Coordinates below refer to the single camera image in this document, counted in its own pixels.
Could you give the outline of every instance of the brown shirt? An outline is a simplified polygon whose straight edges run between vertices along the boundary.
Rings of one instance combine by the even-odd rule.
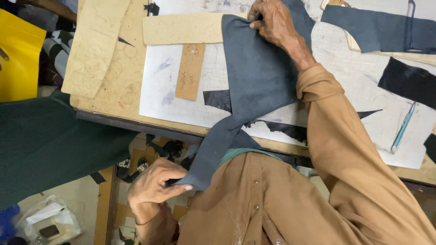
[[[434,227],[380,158],[334,76],[316,64],[299,75],[296,88],[329,201],[290,165],[244,153],[196,193],[178,241],[177,224],[162,205],[153,220],[137,226],[143,245],[436,244]]]

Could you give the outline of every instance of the plastic bag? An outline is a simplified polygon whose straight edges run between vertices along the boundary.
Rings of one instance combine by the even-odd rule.
[[[51,229],[53,235],[48,237],[48,245],[60,244],[81,234],[76,216],[68,209],[65,202],[55,195],[33,205],[17,222],[18,235],[33,241],[40,236],[40,230]]]

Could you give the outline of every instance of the yellow plastic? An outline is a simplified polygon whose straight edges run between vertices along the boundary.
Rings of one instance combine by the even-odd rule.
[[[0,102],[36,97],[39,53],[46,31],[0,9]]]

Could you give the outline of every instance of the blue pen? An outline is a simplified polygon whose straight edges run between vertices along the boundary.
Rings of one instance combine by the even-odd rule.
[[[403,137],[403,134],[404,134],[404,131],[406,130],[407,124],[409,124],[409,121],[412,118],[413,111],[415,110],[415,105],[416,105],[416,102],[414,102],[412,104],[412,107],[410,108],[409,113],[407,113],[406,118],[404,118],[404,122],[401,125],[400,132],[398,132],[397,137],[395,138],[394,144],[392,145],[392,148],[391,148],[392,154],[394,154],[398,149],[398,145],[401,142],[401,138]]]

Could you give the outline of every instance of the green fabric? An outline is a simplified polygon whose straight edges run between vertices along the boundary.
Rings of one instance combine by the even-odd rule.
[[[256,150],[256,149],[251,149],[251,148],[235,148],[235,149],[229,149],[227,150],[227,152],[225,153],[225,155],[221,158],[220,163],[218,164],[217,168],[221,167],[221,165],[223,165],[225,162],[227,162],[228,160],[232,159],[235,156],[241,155],[242,153],[246,153],[249,151],[254,151],[254,152],[258,152],[258,153],[262,153],[265,155],[268,155],[270,157],[274,157],[280,161],[282,161],[280,158],[278,158],[276,155],[268,153],[268,152],[264,152],[262,150]]]
[[[138,132],[76,118],[70,95],[0,103],[0,210],[129,157]]]

